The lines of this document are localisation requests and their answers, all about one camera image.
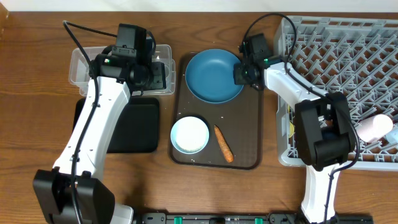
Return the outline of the orange carrot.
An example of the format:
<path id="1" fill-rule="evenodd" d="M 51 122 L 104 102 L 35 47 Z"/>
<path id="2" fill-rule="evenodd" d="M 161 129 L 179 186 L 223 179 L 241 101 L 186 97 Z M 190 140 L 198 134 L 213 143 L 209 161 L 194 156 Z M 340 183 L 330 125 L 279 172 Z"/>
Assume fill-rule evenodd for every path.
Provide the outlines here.
<path id="1" fill-rule="evenodd" d="M 234 161 L 233 153 L 231 152 L 231 149 L 229 148 L 221 130 L 219 129 L 219 127 L 217 127 L 217 125 L 214 125 L 214 131 L 219 147 L 224 155 L 225 160 L 229 163 L 233 162 Z"/>

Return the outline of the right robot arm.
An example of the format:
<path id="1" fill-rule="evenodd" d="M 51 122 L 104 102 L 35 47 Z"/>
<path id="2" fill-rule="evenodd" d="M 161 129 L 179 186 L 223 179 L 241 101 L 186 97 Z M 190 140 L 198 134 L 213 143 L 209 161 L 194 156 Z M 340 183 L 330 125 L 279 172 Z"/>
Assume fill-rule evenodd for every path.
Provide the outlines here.
<path id="1" fill-rule="evenodd" d="M 286 59 L 272 56 L 262 34 L 245 38 L 239 51 L 235 84 L 267 88 L 293 109 L 295 147 L 307 172 L 301 210 L 308 223 L 328 223 L 335 216 L 336 178 L 355 147 L 346 97 L 317 88 Z"/>

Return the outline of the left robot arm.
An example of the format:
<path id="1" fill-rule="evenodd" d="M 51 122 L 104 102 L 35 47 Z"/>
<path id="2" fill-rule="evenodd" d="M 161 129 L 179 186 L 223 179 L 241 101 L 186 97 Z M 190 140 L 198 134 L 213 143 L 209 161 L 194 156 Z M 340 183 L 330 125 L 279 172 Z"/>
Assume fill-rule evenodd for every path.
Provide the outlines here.
<path id="1" fill-rule="evenodd" d="M 157 146 L 159 103 L 143 96 L 166 87 L 155 50 L 149 30 L 120 24 L 115 44 L 88 60 L 88 93 L 70 140 L 52 169 L 33 180 L 47 223 L 132 223 L 134 210 L 102 183 L 104 162 L 110 145 Z"/>

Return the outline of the dark blue plate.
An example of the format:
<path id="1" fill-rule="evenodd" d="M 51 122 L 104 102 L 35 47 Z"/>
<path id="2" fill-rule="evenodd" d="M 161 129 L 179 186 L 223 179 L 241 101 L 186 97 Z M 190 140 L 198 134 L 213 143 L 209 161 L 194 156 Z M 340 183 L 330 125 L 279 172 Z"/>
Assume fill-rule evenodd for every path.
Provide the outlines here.
<path id="1" fill-rule="evenodd" d="M 198 99 L 211 104 L 233 100 L 244 88 L 234 83 L 233 70 L 237 63 L 237 56 L 222 49 L 208 49 L 196 54 L 185 71 L 188 89 Z"/>

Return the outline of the pale yellow spoon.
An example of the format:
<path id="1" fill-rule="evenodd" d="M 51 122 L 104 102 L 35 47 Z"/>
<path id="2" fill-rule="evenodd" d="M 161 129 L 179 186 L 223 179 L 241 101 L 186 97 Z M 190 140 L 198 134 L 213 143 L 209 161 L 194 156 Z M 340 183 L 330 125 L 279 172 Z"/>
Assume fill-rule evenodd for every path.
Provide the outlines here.
<path id="1" fill-rule="evenodd" d="M 288 114 L 290 114 L 290 106 L 287 106 Z M 295 128 L 292 121 L 289 121 L 289 138 L 294 135 Z"/>

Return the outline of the light blue cup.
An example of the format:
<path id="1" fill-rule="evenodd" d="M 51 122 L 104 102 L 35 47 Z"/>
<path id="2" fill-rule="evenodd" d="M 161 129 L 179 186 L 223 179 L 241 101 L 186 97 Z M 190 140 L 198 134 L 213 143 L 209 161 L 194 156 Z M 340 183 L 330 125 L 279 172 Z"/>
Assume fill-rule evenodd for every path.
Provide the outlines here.
<path id="1" fill-rule="evenodd" d="M 386 140 L 388 143 L 395 144 L 398 142 L 398 128 L 394 127 L 390 132 L 386 134 Z"/>

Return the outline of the light blue small bowl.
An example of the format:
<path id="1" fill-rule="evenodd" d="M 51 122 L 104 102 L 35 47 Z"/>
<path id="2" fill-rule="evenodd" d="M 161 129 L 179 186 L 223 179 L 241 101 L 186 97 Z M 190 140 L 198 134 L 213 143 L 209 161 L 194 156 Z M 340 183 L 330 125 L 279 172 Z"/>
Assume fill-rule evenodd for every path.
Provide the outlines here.
<path id="1" fill-rule="evenodd" d="M 172 126 L 170 141 L 183 154 L 195 154 L 205 148 L 210 138 L 206 123 L 197 117 L 186 116 Z"/>

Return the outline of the pink white cup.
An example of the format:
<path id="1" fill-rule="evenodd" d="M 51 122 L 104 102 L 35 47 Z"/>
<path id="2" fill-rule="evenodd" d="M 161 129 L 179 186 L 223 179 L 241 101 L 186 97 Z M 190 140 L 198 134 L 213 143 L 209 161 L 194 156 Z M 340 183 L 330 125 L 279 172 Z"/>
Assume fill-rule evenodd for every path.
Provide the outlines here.
<path id="1" fill-rule="evenodd" d="M 367 143 L 379 140 L 393 128 L 393 122 L 387 115 L 377 114 L 358 123 L 356 132 Z"/>

